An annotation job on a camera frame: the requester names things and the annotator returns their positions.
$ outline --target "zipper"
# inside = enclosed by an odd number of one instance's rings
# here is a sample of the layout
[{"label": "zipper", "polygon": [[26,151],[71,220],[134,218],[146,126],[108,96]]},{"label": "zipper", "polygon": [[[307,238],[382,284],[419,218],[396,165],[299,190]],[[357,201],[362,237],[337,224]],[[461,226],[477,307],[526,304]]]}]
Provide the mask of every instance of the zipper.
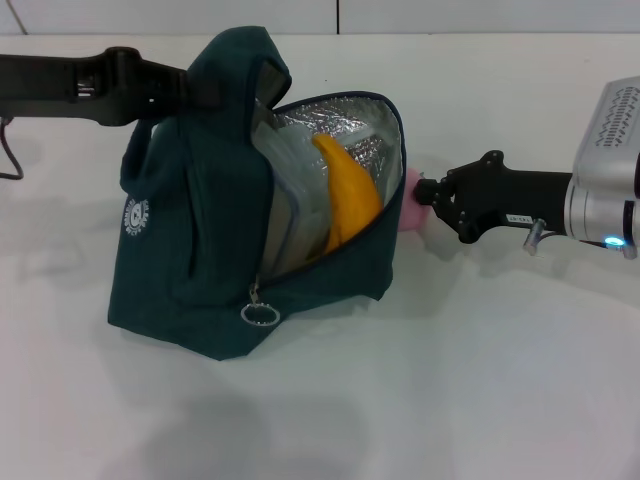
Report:
[{"label": "zipper", "polygon": [[[400,113],[398,112],[398,109],[395,107],[395,105],[393,105],[391,103],[391,101],[385,97],[384,95],[379,95],[376,93],[370,93],[370,92],[361,92],[361,91],[357,91],[357,92],[340,92],[340,93],[334,93],[334,94],[330,94],[330,95],[320,95],[317,97],[313,97],[313,98],[308,98],[305,100],[300,100],[294,103],[290,103],[288,105],[284,105],[280,108],[277,108],[273,111],[273,113],[275,114],[279,114],[279,113],[285,113],[289,110],[293,110],[296,107],[299,107],[301,105],[307,105],[309,103],[313,103],[313,102],[319,102],[322,100],[327,100],[330,98],[343,98],[343,97],[364,97],[364,98],[369,98],[372,100],[381,100],[383,101],[387,107],[389,107],[389,109],[391,110],[391,113],[393,113],[394,117],[396,118],[396,120],[398,121],[398,128],[400,130],[400,138],[401,138],[401,145],[400,145],[400,154],[402,155],[402,168],[403,168],[403,175],[405,177],[405,181],[406,181],[406,149],[405,149],[405,145],[404,145],[404,129],[402,127],[402,120],[400,118]],[[269,184],[270,184],[270,189],[271,189],[271,200],[273,200],[273,168],[271,167],[271,164],[269,163],[269,161],[261,154],[260,155],[263,159],[263,161],[265,162],[265,164],[267,165],[267,168],[269,169],[269,172],[271,173],[270,178],[269,178]],[[357,242],[362,236],[366,235],[367,233],[369,233],[372,229],[374,229],[379,223],[380,221],[382,221],[382,218],[388,213],[389,209],[391,208],[391,206],[395,205],[395,202],[398,201],[398,196],[404,193],[404,182],[400,182],[400,184],[398,185],[398,188],[396,189],[395,193],[393,194],[393,196],[391,197],[391,200],[389,200],[389,203],[387,203],[387,205],[384,207],[384,209],[382,210],[382,212],[380,212],[380,214],[373,219],[373,221],[367,225],[365,228],[363,228],[362,230],[360,230],[353,238],[351,238],[347,243],[345,243],[344,245],[340,246],[339,248],[333,250],[331,253],[328,253],[327,255],[323,255],[322,257],[320,257],[318,260],[316,260],[315,262],[311,262],[307,265],[303,265],[301,267],[296,268],[295,270],[291,270],[290,272],[286,272],[283,273],[282,275],[279,275],[275,278],[272,278],[270,280],[268,280],[267,282],[265,282],[263,285],[260,285],[260,277],[259,275],[256,273],[256,281],[254,283],[252,283],[251,285],[249,285],[249,299],[251,300],[251,303],[248,303],[247,305],[244,306],[244,308],[242,309],[242,311],[240,312],[240,316],[242,317],[242,319],[251,324],[251,325],[255,325],[255,326],[260,326],[260,327],[266,327],[266,326],[272,326],[277,324],[280,321],[280,312],[278,310],[276,310],[275,308],[273,308],[271,305],[269,304],[265,304],[265,303],[261,303],[260,302],[260,298],[258,295],[258,290],[260,290],[260,288],[262,287],[262,289],[265,288],[270,288],[273,287],[275,285],[278,285],[280,283],[286,282],[287,280],[289,280],[290,278],[303,274],[303,273],[307,273],[309,271],[314,270],[315,268],[319,267],[320,265],[326,264],[326,262],[328,261],[332,261],[333,259],[335,259],[337,256],[339,256],[341,253],[343,253],[346,249],[347,246],[353,244],[354,242]],[[271,202],[269,202],[269,211],[267,213],[271,212]],[[269,228],[269,220],[267,219],[266,221],[266,227],[263,229],[263,235],[262,235],[262,241],[261,246],[262,246],[262,252],[264,252],[264,246],[265,243],[267,241],[267,230]],[[259,271],[260,269],[260,263],[262,262],[262,255],[259,256],[259,260],[258,263],[256,265],[256,272]],[[268,322],[268,323],[256,323],[255,321],[252,321],[250,319],[248,319],[247,313],[249,311],[249,309],[267,309],[267,310],[271,310],[274,314],[274,321]]]},{"label": "zipper", "polygon": [[[259,288],[260,277],[256,275],[256,281],[249,286],[249,298],[251,299],[251,303],[244,306],[240,311],[240,316],[245,322],[249,325],[253,325],[254,327],[271,327],[280,322],[280,312],[268,303],[260,302],[260,297],[258,296]],[[262,314],[267,314],[266,320],[250,317],[249,312],[252,312],[255,315],[259,311],[262,311]]]}]

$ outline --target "white logo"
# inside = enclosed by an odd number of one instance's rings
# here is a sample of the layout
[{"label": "white logo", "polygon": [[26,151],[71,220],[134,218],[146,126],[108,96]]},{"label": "white logo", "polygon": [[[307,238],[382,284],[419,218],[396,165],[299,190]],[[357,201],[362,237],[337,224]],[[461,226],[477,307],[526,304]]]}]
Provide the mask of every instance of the white logo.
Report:
[{"label": "white logo", "polygon": [[149,202],[143,200],[136,202],[133,198],[127,203],[124,210],[124,226],[132,237],[139,234],[149,220]]}]

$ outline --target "silver insulated lining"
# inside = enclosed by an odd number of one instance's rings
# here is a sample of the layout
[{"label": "silver insulated lining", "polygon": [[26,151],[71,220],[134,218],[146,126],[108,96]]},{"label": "silver insulated lining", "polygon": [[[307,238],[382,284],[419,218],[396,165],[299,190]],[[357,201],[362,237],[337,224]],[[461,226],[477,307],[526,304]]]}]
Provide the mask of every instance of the silver insulated lining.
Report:
[{"label": "silver insulated lining", "polygon": [[382,100],[328,98],[301,105],[273,119],[275,128],[301,124],[312,133],[336,138],[373,178],[386,205],[402,178],[398,120]]}]

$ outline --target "label sticker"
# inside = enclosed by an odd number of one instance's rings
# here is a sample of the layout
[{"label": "label sticker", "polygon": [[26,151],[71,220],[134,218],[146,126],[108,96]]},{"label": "label sticker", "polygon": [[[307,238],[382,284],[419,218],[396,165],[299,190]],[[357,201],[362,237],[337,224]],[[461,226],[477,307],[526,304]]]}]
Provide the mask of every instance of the label sticker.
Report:
[{"label": "label sticker", "polygon": [[511,215],[507,213],[507,221],[511,223],[527,223],[533,225],[533,218],[528,215]]}]

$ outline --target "pink object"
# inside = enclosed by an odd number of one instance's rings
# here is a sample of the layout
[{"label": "pink object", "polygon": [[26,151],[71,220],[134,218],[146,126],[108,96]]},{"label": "pink object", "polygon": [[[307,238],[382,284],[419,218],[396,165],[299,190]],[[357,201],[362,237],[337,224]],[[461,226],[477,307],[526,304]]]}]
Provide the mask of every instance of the pink object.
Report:
[{"label": "pink object", "polygon": [[419,230],[427,219],[429,207],[420,205],[413,198],[413,189],[416,188],[420,178],[420,174],[416,170],[413,168],[407,169],[407,182],[404,185],[400,223],[398,223],[399,232]]}]

